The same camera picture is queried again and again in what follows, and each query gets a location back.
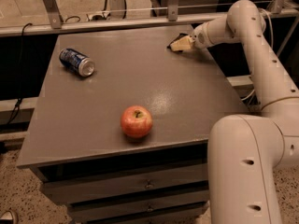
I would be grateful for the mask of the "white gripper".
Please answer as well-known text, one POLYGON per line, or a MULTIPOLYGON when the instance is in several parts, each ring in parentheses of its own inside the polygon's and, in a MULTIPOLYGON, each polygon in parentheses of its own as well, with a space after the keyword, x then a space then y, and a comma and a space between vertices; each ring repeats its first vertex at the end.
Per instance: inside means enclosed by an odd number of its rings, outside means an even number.
POLYGON ((211 47, 213 43, 208 36, 207 27, 207 23, 196 26, 192 31, 192 37, 185 35, 177 39, 170 44, 170 49, 174 52, 189 50, 193 47, 193 44, 199 49, 211 47))

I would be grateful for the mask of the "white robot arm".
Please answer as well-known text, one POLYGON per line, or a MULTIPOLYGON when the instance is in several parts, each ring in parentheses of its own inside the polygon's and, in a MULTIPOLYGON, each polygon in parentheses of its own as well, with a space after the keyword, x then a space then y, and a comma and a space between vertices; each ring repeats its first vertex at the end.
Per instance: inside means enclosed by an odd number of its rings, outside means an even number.
POLYGON ((273 170, 299 163, 299 89, 263 36, 263 18, 239 0, 169 44, 173 51, 240 43, 260 113, 218 120, 207 145, 212 224, 282 224, 273 170))

